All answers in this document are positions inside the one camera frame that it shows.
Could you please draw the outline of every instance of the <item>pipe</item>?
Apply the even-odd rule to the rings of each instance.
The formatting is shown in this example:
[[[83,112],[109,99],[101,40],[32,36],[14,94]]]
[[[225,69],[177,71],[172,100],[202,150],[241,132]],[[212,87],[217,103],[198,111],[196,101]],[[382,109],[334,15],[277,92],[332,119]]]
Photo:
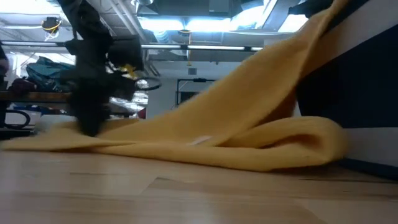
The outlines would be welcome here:
[[[109,3],[111,3],[111,6],[113,10],[116,12],[116,14],[119,16],[120,20],[122,20],[123,24],[127,27],[127,29],[130,31],[131,34],[136,34],[136,30],[131,26],[131,24],[124,18],[122,12],[118,8],[118,6],[113,2],[113,0],[109,0]]]
[[[170,37],[167,31],[154,31],[154,36],[158,43],[160,44],[169,44],[170,43]]]
[[[123,0],[116,0],[116,2],[119,4],[119,6],[122,8],[123,12],[126,14],[127,18],[130,20],[132,26],[136,29],[136,32],[139,34],[141,39],[146,43],[147,38],[145,37],[145,34],[143,33],[141,26],[137,24],[136,20],[132,17],[131,13],[129,12],[129,9],[127,8],[126,4],[124,3]]]
[[[1,42],[5,46],[21,46],[27,47],[65,47],[63,42],[37,42],[37,41],[14,41],[4,40]],[[224,45],[187,45],[187,44],[142,44],[143,49],[153,50],[226,50],[238,52],[256,52],[262,47],[238,47],[238,46],[224,46]]]

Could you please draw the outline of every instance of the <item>ceiling duct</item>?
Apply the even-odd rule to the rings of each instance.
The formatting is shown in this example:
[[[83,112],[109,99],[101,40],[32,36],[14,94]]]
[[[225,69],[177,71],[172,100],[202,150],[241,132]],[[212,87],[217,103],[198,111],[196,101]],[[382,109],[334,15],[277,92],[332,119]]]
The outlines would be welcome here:
[[[239,0],[161,0],[150,5],[140,5],[138,16],[225,17],[241,12]]]
[[[270,45],[281,40],[292,37],[293,34],[277,34],[277,35],[239,35],[224,34],[223,45],[228,46],[245,46],[250,43],[251,46]],[[244,51],[221,51],[221,50],[191,50],[189,59],[191,62],[242,62],[250,57],[254,52]],[[158,52],[158,54],[150,54],[149,60],[152,61],[187,61],[182,55],[172,54],[167,51]]]
[[[253,7],[263,6],[263,0],[241,0],[241,7],[243,10],[251,9]]]

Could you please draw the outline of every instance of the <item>cable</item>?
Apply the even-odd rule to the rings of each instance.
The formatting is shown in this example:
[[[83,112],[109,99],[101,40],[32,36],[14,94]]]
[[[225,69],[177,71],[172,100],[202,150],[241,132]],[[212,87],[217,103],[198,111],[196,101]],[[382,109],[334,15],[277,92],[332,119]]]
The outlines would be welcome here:
[[[44,37],[45,37],[44,42],[46,42],[46,41],[48,41],[48,40],[52,40],[52,39],[54,39],[54,38],[57,38],[57,37],[60,35],[59,32],[57,32],[55,35],[52,35],[52,34],[54,33],[54,31],[55,31],[55,30],[53,30],[51,34],[49,34],[49,33],[44,33]]]
[[[184,87],[187,83],[188,83],[188,81],[185,81],[185,83],[182,84],[182,86],[180,86],[180,88],[178,90],[180,91],[182,89],[182,87]]]
[[[13,130],[21,130],[24,127],[28,126],[30,123],[30,116],[29,114],[23,112],[23,111],[19,111],[19,110],[5,110],[5,113],[16,113],[16,114],[21,114],[22,116],[25,117],[26,121],[24,124],[6,124],[6,122],[2,122],[2,124],[4,125],[4,127],[8,128],[8,129],[13,129]]]
[[[44,21],[42,21],[42,28],[43,28],[44,30],[55,30],[56,28],[58,28],[58,27],[61,25],[62,20],[61,20],[57,25],[55,25],[54,27],[51,27],[51,28],[44,28],[44,27],[43,27],[43,23],[44,23]]]
[[[18,66],[17,68],[12,70],[12,73],[14,73],[17,69],[22,68],[23,66],[25,66],[27,64],[27,62],[29,61],[29,59],[31,59],[34,55],[36,54],[36,52],[34,52],[31,56],[29,56],[28,59],[25,60],[25,62],[22,62],[20,66]]]
[[[142,78],[136,78],[136,79],[133,79],[136,83],[138,82],[138,81],[140,81],[140,80],[144,80],[144,81],[146,81],[146,82],[148,82],[149,80],[151,80],[151,81],[155,81],[157,84],[156,85],[154,85],[154,86],[148,86],[148,87],[144,87],[144,88],[141,88],[141,87],[139,87],[139,86],[137,86],[136,85],[136,90],[137,91],[151,91],[151,90],[156,90],[156,89],[158,89],[158,88],[160,88],[161,86],[162,86],[162,83],[160,82],[160,80],[158,79],[158,78],[154,78],[154,77],[142,77]]]

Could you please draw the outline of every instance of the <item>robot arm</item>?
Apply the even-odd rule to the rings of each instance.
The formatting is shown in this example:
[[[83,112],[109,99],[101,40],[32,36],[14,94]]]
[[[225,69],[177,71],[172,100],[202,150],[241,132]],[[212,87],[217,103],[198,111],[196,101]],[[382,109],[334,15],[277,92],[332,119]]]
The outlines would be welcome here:
[[[125,65],[142,70],[142,50],[138,36],[114,39],[102,24],[98,12],[86,0],[58,0],[70,21],[75,38],[65,42],[72,55],[76,55],[73,70],[63,71],[61,79],[73,83],[68,101],[72,115],[76,116],[83,134],[95,136],[109,118],[109,97],[131,100],[139,90],[137,80],[125,78],[118,68]],[[83,40],[77,39],[79,33]],[[108,73],[109,63],[116,67]]]

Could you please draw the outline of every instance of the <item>fluorescent light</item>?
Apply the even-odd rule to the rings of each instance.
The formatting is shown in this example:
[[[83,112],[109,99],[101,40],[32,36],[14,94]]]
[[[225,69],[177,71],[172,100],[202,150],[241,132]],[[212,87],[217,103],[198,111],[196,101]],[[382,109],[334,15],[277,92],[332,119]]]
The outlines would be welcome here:
[[[194,32],[224,32],[229,31],[231,19],[193,19],[186,29]]]
[[[261,50],[261,49],[262,49],[262,47],[252,47],[252,48],[251,48],[252,51],[259,51],[259,50]]]
[[[60,14],[62,12],[61,7],[46,0],[2,0],[0,4],[0,13]]]
[[[265,8],[265,6],[257,6],[251,9],[246,9],[245,11],[239,13],[232,19],[229,25],[229,29],[237,30],[238,27],[250,26],[251,24],[256,23],[257,20],[261,17]]]
[[[196,50],[244,50],[244,47],[188,45],[188,49],[196,49]]]
[[[143,49],[181,49],[181,45],[142,44]]]
[[[178,19],[148,19],[138,17],[143,29],[151,31],[182,30],[184,25]]]
[[[308,19],[304,15],[288,15],[278,32],[296,32]]]
[[[43,29],[42,26],[19,26],[19,25],[6,25],[1,26],[3,29]]]
[[[1,43],[9,46],[59,47],[57,43],[54,42],[2,41]]]
[[[264,0],[264,5],[266,6],[266,10],[262,13],[262,16],[257,20],[256,29],[261,28],[266,20],[268,19],[269,15],[271,14],[272,10],[276,5],[277,0]]]

